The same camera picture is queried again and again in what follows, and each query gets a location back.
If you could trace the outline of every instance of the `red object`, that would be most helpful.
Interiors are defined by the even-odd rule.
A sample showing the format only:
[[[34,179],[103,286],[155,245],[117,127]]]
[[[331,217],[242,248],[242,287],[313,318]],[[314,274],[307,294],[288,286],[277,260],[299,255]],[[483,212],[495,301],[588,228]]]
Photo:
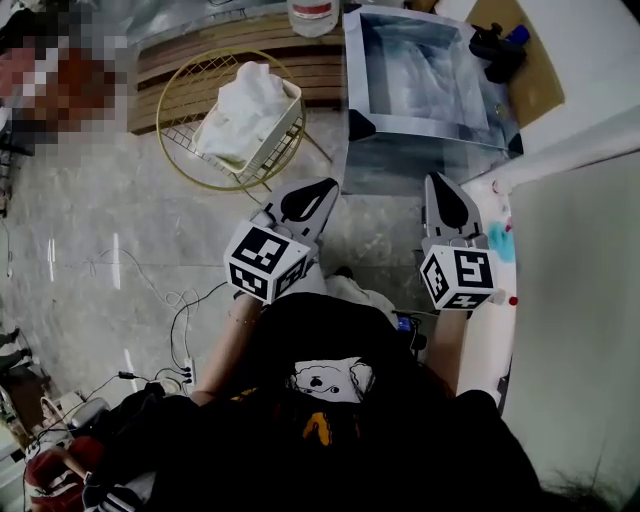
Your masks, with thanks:
[[[326,14],[331,11],[331,3],[324,5],[314,5],[313,7],[305,7],[293,4],[293,10],[299,14]]]

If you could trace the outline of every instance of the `white wall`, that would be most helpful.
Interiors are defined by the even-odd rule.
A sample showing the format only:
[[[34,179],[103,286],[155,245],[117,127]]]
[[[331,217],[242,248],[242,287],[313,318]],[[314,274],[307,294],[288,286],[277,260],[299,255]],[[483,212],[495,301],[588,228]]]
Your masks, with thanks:
[[[565,94],[522,129],[534,153],[640,105],[640,24],[621,0],[519,0]],[[464,20],[475,0],[440,0],[438,14]]]
[[[640,483],[639,166],[634,153],[511,196],[520,301],[505,421],[544,482],[623,498]]]

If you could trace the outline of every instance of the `cardboard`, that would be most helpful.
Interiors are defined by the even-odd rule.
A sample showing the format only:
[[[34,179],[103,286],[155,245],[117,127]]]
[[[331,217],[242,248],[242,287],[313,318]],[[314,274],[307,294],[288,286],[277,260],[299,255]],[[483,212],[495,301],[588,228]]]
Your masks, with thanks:
[[[499,23],[502,37],[518,25],[529,30],[531,39],[524,46],[527,60],[507,84],[511,106],[521,128],[564,103],[564,92],[551,60],[516,0],[478,0],[467,22],[483,28],[491,28],[492,22]]]

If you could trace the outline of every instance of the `black object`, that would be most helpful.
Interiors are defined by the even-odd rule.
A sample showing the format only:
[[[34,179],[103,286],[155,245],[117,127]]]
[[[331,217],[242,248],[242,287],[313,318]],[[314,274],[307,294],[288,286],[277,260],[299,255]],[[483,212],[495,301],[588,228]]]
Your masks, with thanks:
[[[376,125],[360,112],[349,109],[349,140],[361,140],[376,134]]]
[[[439,173],[433,172],[430,175],[442,222],[450,228],[461,229],[469,220],[469,210],[464,201],[447,185]]]
[[[308,221],[336,185],[338,185],[336,180],[327,178],[308,187],[289,192],[282,198],[280,208],[283,217],[280,222],[287,219],[293,222]]]
[[[349,267],[343,266],[336,270],[333,275],[346,277],[347,279],[353,279],[353,270],[351,270]]]
[[[496,84],[508,82],[526,59],[527,52],[520,45],[500,39],[502,27],[497,23],[492,23],[490,30],[477,25],[473,28],[476,33],[469,42],[469,50],[476,57],[491,61],[484,70],[487,80]]]

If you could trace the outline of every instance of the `electrical cable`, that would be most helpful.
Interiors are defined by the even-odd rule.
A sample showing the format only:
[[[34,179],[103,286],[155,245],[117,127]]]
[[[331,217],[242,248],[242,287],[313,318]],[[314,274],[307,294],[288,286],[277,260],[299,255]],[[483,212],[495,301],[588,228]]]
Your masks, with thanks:
[[[95,395],[98,391],[100,391],[102,388],[104,388],[107,384],[109,384],[109,382],[111,382],[113,379],[115,378],[121,378],[121,379],[125,379],[125,380],[131,380],[131,379],[144,379],[144,377],[138,377],[137,375],[133,375],[132,373],[129,372],[118,372],[118,374],[110,377],[109,379],[107,379],[107,381],[102,384],[101,386],[98,386],[96,389],[94,389],[91,393],[89,393],[89,395],[87,396],[87,398],[85,398],[82,402],[80,402],[78,405],[72,407],[71,409],[69,409],[67,411],[67,413],[62,416],[58,421],[56,421],[55,423],[53,423],[52,425],[50,425],[49,427],[43,429],[42,431],[38,432],[38,434],[36,435],[36,440],[34,441],[34,443],[37,443],[37,449],[36,449],[36,453],[34,454],[34,456],[31,458],[31,460],[33,460],[35,457],[38,456],[38,454],[40,453],[40,439],[42,438],[43,435],[45,435],[47,432],[73,432],[74,430],[77,429],[70,429],[70,428],[60,428],[60,429],[54,429],[53,427],[55,427],[58,423],[60,423],[61,421],[64,421],[64,419],[75,409],[77,409],[78,407],[80,407],[81,405],[86,404],[89,399]],[[26,478],[27,478],[27,464],[25,463],[24,465],[24,471],[22,473],[22,508],[23,508],[23,512],[27,511],[27,490],[26,490]]]
[[[224,286],[225,284],[227,284],[226,281],[222,281],[220,284],[216,285],[209,293],[207,293],[204,297],[198,298],[198,300],[191,302],[191,303],[187,303],[185,304],[182,309],[180,309],[177,313],[176,316],[173,317],[173,322],[171,323],[171,330],[169,331],[169,350],[171,351],[171,359],[173,360],[173,364],[176,365],[176,368],[178,368],[179,370],[182,370],[183,372],[187,372],[189,370],[191,370],[191,368],[184,368],[182,366],[180,366],[178,364],[178,361],[176,361],[176,356],[173,352],[173,329],[176,326],[176,320],[178,319],[178,316],[180,315],[180,313],[182,313],[182,311],[185,308],[189,308],[189,306],[193,306],[194,304],[198,304],[200,302],[202,302],[203,300],[205,300],[206,298],[210,297],[211,294],[213,292],[215,292],[218,288]]]
[[[11,272],[9,270],[11,260],[13,259],[13,254],[11,253],[11,237],[9,236],[9,228],[7,228],[7,225],[4,223],[4,219],[0,218],[0,222],[2,223],[5,233],[7,233],[7,268],[5,273],[7,274],[7,277],[11,277]]]
[[[102,251],[100,254],[98,254],[98,256],[96,256],[96,258],[92,258],[90,260],[85,260],[83,263],[88,263],[89,264],[89,274],[91,275],[91,277],[95,277],[96,276],[96,266],[95,266],[95,262],[94,259],[97,258],[102,258],[105,254],[109,253],[109,252],[121,252],[123,254],[126,254],[129,258],[131,258],[131,260],[133,261],[133,263],[136,266],[136,269],[138,270],[138,273],[140,274],[140,277],[142,277],[142,279],[145,280],[145,282],[147,283],[147,285],[149,286],[149,288],[151,288],[151,290],[153,291],[153,293],[155,294],[155,296],[158,298],[158,300],[160,302],[162,302],[163,304],[166,304],[167,306],[169,306],[171,309],[173,310],[177,310],[178,306],[181,302],[184,302],[185,305],[187,305],[187,299],[185,298],[185,296],[187,295],[187,293],[189,292],[193,292],[193,294],[196,297],[196,301],[193,302],[192,304],[198,304],[200,302],[200,296],[198,295],[198,292],[194,289],[194,288],[189,288],[187,290],[185,290],[182,293],[178,293],[175,291],[170,291],[167,294],[165,294],[164,298],[160,295],[160,292],[158,292],[157,288],[154,286],[154,284],[151,282],[151,280],[144,274],[144,272],[142,271],[142,267],[140,266],[140,263],[138,263],[138,260],[136,260],[136,258],[127,250],[125,249],[120,249],[120,248],[111,248],[111,249],[106,249],[104,251]],[[170,296],[175,295],[177,297],[177,299],[175,301],[171,301],[169,299]],[[187,331],[189,329],[189,318],[191,317],[191,310],[187,307],[187,313],[186,313],[186,319],[184,322],[184,350],[185,350],[185,355],[188,359],[191,359],[191,354],[189,353],[189,347],[187,344]],[[196,307],[196,310],[193,312],[193,314],[197,313],[199,309],[199,306]]]
[[[178,370],[174,370],[173,368],[161,368],[160,370],[158,370],[156,372],[156,376],[153,378],[153,380],[158,380],[158,376],[162,373],[162,372],[173,372],[177,375],[180,375],[181,377],[191,377],[190,373],[183,373],[183,372],[179,372]]]

